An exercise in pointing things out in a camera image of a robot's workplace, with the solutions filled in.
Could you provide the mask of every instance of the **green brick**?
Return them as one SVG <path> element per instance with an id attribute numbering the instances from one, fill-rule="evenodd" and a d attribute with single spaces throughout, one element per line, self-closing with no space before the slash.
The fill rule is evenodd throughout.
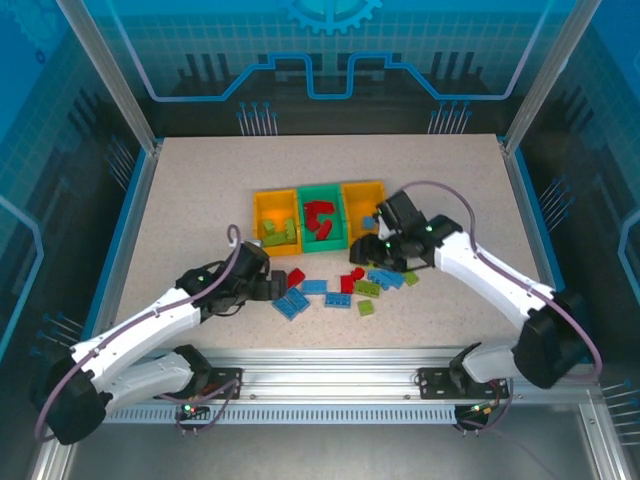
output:
<path id="1" fill-rule="evenodd" d="M 292 242 L 296 239 L 296 225 L 293 222 L 293 218 L 287 218 L 284 221 L 284 231 L 287 235 L 287 240 Z"/>
<path id="2" fill-rule="evenodd" d="M 406 272 L 403 273 L 404 281 L 407 282 L 407 285 L 413 287 L 416 283 L 420 281 L 420 277 L 418 277 L 414 272 Z"/>
<path id="3" fill-rule="evenodd" d="M 373 303 L 371 300 L 362 300 L 358 302 L 358 311 L 361 317 L 373 314 Z"/>
<path id="4" fill-rule="evenodd" d="M 363 295 L 365 297 L 378 298 L 380 296 L 380 285 L 367 282 L 366 280 L 358 280 L 356 282 L 353 293 Z"/>
<path id="5" fill-rule="evenodd" d="M 276 224 L 271 220 L 264 220 L 262 222 L 262 225 L 264 225 L 264 230 L 267 232 L 267 235 L 273 235 L 274 233 L 276 233 Z"/>
<path id="6" fill-rule="evenodd" d="M 284 232 L 273 233 L 262 239 L 262 244 L 265 247 L 275 247 L 276 245 L 282 245 L 283 243 L 287 243 L 287 234 Z"/>

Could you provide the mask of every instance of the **speckled tabletop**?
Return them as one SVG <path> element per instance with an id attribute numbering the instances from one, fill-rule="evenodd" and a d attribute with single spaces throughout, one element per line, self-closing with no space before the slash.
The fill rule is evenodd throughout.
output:
<path id="1" fill-rule="evenodd" d="M 117 322 L 152 303 L 189 268 L 225 259 L 229 223 L 251 236 L 256 190 L 382 180 L 387 194 L 418 179 L 458 189 L 474 206 L 478 242 L 537 278 L 511 184 L 493 135 L 169 138 L 165 140 L 122 295 Z M 439 190 L 410 191 L 430 218 L 465 228 L 464 207 Z M 301 268 L 309 279 L 350 271 L 348 252 L 274 257 L 273 269 Z M 174 338 L 200 348 L 375 348 L 463 346 L 514 337 L 515 328 L 466 285 L 434 269 L 420 282 L 382 292 L 376 312 L 327 309 L 324 297 L 289 322 L 270 303 L 250 302 L 238 315 L 213 317 Z"/>

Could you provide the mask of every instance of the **gear logo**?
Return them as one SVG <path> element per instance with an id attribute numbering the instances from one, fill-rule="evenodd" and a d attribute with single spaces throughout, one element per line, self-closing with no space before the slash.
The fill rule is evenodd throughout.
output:
<path id="1" fill-rule="evenodd" d="M 336 30 L 346 34 L 349 28 L 360 28 L 362 20 L 371 20 L 373 10 L 382 7 L 381 0 L 283 0 L 289 20 L 297 20 L 300 28 L 310 27 L 315 34 Z"/>
<path id="2" fill-rule="evenodd" d="M 0 10 L 13 16 L 38 50 L 48 51 L 55 42 L 60 14 L 54 0 L 0 0 Z"/>

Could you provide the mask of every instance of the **toy brick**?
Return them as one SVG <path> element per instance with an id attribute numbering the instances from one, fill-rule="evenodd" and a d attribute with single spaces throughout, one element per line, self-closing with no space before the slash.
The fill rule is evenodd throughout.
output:
<path id="1" fill-rule="evenodd" d="M 287 241 L 295 242 L 296 240 L 296 224 L 293 218 L 287 218 L 284 221 L 284 233 L 287 236 Z"/>
<path id="2" fill-rule="evenodd" d="M 298 309 L 285 297 L 279 298 L 278 300 L 271 302 L 271 304 L 288 320 L 293 320 L 298 314 Z"/>
<path id="3" fill-rule="evenodd" d="M 380 285 L 367 282 L 366 280 L 358 280 L 353 289 L 353 293 L 365 297 L 378 298 L 380 296 Z"/>
<path id="4" fill-rule="evenodd" d="M 356 281 L 351 275 L 342 275 L 340 277 L 340 293 L 347 293 L 351 295 L 353 293 L 353 287 Z"/>
<path id="5" fill-rule="evenodd" d="M 262 225 L 264 226 L 267 235 L 273 235 L 276 233 L 276 224 L 271 220 L 263 220 Z"/>
<path id="6" fill-rule="evenodd" d="M 353 277 L 354 280 L 362 280 L 364 278 L 365 273 L 366 272 L 364 271 L 364 268 L 357 267 L 351 271 L 351 276 Z"/>
<path id="7" fill-rule="evenodd" d="M 265 247 L 275 247 L 276 245 L 282 245 L 287 243 L 287 234 L 284 232 L 272 233 L 262 239 L 262 243 Z"/>
<path id="8" fill-rule="evenodd" d="M 351 308 L 351 295 L 344 293 L 327 293 L 324 306 L 328 308 Z"/>
<path id="9" fill-rule="evenodd" d="M 389 279 L 389 277 L 387 277 L 380 270 L 369 271 L 369 273 L 367 274 L 367 279 L 370 282 L 380 285 L 384 291 L 387 291 L 389 290 L 389 288 L 391 288 L 391 279 Z"/>
<path id="10" fill-rule="evenodd" d="M 327 293 L 327 281 L 305 280 L 302 282 L 302 293 L 304 295 L 324 295 Z"/>
<path id="11" fill-rule="evenodd" d="M 418 277 L 414 272 L 406 272 L 403 274 L 404 280 L 407 282 L 407 285 L 413 287 L 416 283 L 420 281 L 420 277 Z"/>
<path id="12" fill-rule="evenodd" d="M 315 232 L 320 228 L 320 222 L 318 221 L 318 217 L 315 215 L 307 215 L 305 220 L 306 227 L 310 232 Z"/>
<path id="13" fill-rule="evenodd" d="M 300 293 L 300 290 L 295 287 L 289 289 L 286 298 L 293 304 L 294 307 L 296 307 L 298 313 L 304 312 L 307 308 L 309 308 L 309 305 L 311 305 L 309 303 L 309 300 L 307 300 L 307 298 L 302 295 L 302 293 Z"/>
<path id="14" fill-rule="evenodd" d="M 398 272 L 392 272 L 390 270 L 378 270 L 382 275 L 387 277 L 391 281 L 391 286 L 399 289 L 404 285 L 404 275 Z"/>
<path id="15" fill-rule="evenodd" d="M 373 302 L 371 302 L 371 300 L 361 300 L 358 302 L 358 311 L 360 312 L 361 317 L 372 315 L 374 312 Z"/>
<path id="16" fill-rule="evenodd" d="M 326 240 L 331 233 L 332 228 L 333 222 L 327 218 L 324 222 L 322 222 L 320 230 L 316 232 L 316 240 Z"/>
<path id="17" fill-rule="evenodd" d="M 297 287 L 306 278 L 304 272 L 299 268 L 295 268 L 287 275 L 287 288 Z"/>
<path id="18" fill-rule="evenodd" d="M 373 217 L 362 217 L 362 229 L 363 230 L 375 230 L 376 221 Z"/>

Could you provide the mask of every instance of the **yellow bin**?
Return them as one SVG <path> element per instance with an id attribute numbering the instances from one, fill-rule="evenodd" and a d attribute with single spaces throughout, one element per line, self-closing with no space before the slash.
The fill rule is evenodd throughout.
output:
<path id="1" fill-rule="evenodd" d="M 385 200 L 384 184 L 382 182 L 343 183 L 342 201 L 347 217 L 347 234 L 349 247 L 358 238 L 367 233 L 376 233 L 375 230 L 364 230 L 362 219 L 372 216 L 376 211 L 376 205 Z"/>
<path id="2" fill-rule="evenodd" d="M 293 218 L 296 227 L 295 243 L 264 247 L 272 257 L 283 255 L 299 255 L 302 253 L 302 235 L 300 232 L 300 212 L 298 211 L 298 194 L 294 189 L 273 190 L 257 192 L 253 194 L 253 237 L 262 240 L 267 232 L 263 221 L 271 220 L 276 231 L 284 230 L 284 222 L 287 218 Z"/>

